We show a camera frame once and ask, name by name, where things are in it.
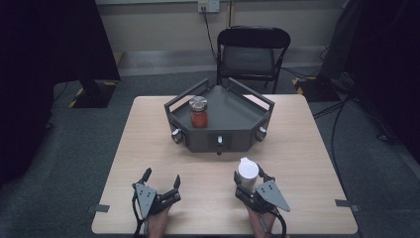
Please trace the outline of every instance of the gray carpet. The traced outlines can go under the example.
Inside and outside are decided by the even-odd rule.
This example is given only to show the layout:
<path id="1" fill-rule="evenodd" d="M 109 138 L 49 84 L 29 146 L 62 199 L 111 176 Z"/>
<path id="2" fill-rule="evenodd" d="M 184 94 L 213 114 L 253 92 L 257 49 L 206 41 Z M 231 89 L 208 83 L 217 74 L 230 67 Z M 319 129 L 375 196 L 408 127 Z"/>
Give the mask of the gray carpet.
<path id="1" fill-rule="evenodd" d="M 314 69 L 294 70 L 310 74 Z M 294 77 L 283 71 L 277 93 L 295 93 Z M 52 107 L 52 128 L 32 166 L 0 190 L 0 237 L 102 237 L 90 229 L 94 214 L 88 208 L 99 202 L 134 98 L 176 95 L 203 78 L 214 81 L 216 72 L 123 77 L 104 109 L 67 108 L 80 85 L 57 85 L 55 95 L 62 95 Z M 263 83 L 247 85 L 262 93 L 270 91 Z M 316 113 L 335 103 L 309 105 Z M 420 237 L 420 180 L 401 158 L 403 146 L 379 141 L 379 124 L 367 116 L 360 102 L 351 100 L 339 117 L 333 153 L 337 113 L 316 123 L 337 162 L 349 201 L 361 209 L 355 212 L 361 232 L 323 237 Z"/>

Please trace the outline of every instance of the gray metal device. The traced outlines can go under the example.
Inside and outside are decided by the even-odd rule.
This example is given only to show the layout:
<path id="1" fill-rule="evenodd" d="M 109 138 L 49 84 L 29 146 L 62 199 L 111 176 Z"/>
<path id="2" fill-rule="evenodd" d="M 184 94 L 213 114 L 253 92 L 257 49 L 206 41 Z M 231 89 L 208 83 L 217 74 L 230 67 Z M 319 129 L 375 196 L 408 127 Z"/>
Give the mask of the gray metal device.
<path id="1" fill-rule="evenodd" d="M 154 189 L 141 183 L 136 183 L 136 193 L 139 201 L 140 212 L 142 213 L 142 217 L 145 218 L 148 216 L 158 194 Z"/>
<path id="2" fill-rule="evenodd" d="M 256 192 L 267 202 L 285 211 L 290 211 L 289 205 L 274 180 L 268 180 L 263 184 L 256 186 Z"/>
<path id="3" fill-rule="evenodd" d="M 238 88 L 261 103 L 239 93 Z M 191 94 L 207 99 L 206 128 L 192 126 L 188 101 L 170 110 L 172 105 Z M 164 105 L 171 137 L 176 144 L 183 144 L 194 153 L 216 152 L 218 155 L 246 152 L 255 142 L 261 142 L 266 136 L 273 108 L 274 102 L 232 78 L 227 85 L 212 86 L 209 79 L 203 79 Z"/>

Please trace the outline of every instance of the chair leg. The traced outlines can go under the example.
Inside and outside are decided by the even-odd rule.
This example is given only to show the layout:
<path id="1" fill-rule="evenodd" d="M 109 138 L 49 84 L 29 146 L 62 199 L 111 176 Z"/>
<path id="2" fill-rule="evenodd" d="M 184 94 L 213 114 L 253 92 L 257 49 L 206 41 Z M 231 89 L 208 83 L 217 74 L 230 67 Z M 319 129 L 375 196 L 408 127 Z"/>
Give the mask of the chair leg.
<path id="1" fill-rule="evenodd" d="M 275 94 L 275 91 L 277 90 L 277 83 L 278 83 L 278 78 L 274 81 L 274 85 L 272 86 L 272 94 Z"/>

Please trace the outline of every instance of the power cord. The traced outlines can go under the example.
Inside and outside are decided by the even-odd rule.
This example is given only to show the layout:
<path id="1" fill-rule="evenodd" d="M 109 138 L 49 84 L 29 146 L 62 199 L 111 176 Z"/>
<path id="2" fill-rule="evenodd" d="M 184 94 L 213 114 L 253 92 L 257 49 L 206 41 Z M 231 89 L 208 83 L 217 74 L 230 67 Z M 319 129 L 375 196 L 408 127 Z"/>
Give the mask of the power cord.
<path id="1" fill-rule="evenodd" d="M 216 53 L 214 52 L 213 43 L 211 42 L 211 38 L 210 38 L 209 24 L 207 22 L 207 14 L 206 14 L 206 8 L 205 7 L 201 7 L 201 13 L 203 14 L 204 22 L 206 23 L 207 36 L 209 38 L 211 53 L 213 55 L 213 60 L 214 60 L 215 63 L 217 63 Z"/>

